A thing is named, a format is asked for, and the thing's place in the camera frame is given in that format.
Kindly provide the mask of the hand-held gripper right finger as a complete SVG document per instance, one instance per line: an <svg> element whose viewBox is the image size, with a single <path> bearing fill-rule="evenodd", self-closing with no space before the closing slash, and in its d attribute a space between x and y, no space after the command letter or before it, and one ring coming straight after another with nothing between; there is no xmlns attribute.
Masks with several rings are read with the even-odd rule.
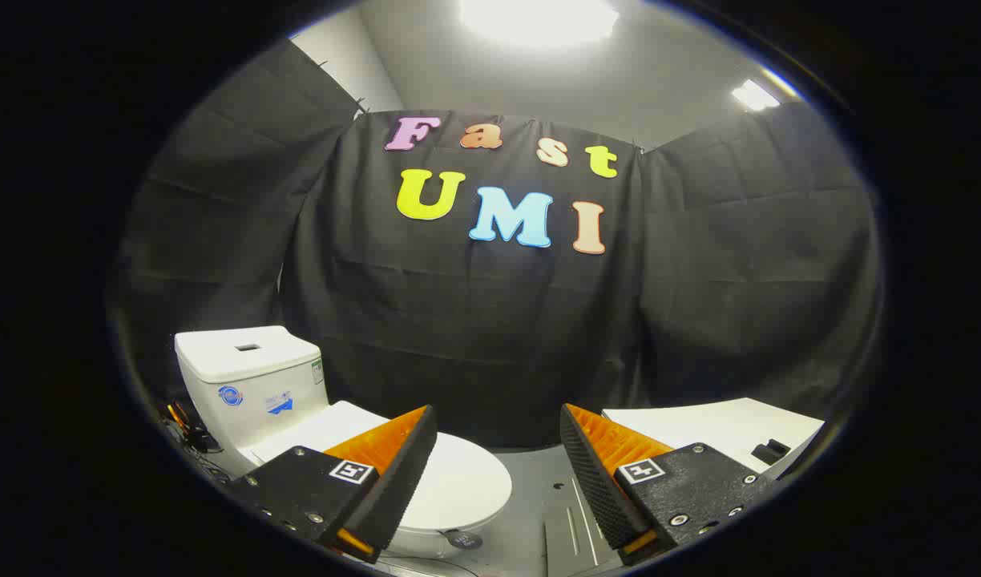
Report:
<svg viewBox="0 0 981 577"><path fill-rule="evenodd" d="M671 448L571 403L560 408L559 436L598 529L627 567L728 525L776 486L707 443Z"/></svg>

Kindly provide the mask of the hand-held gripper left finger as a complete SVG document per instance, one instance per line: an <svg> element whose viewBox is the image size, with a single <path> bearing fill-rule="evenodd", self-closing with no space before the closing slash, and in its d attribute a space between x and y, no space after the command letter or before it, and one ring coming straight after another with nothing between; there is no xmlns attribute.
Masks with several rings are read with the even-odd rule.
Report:
<svg viewBox="0 0 981 577"><path fill-rule="evenodd" d="M437 441L433 406L326 450L295 445L224 493L246 511L334 554L376 563L393 539Z"/></svg>

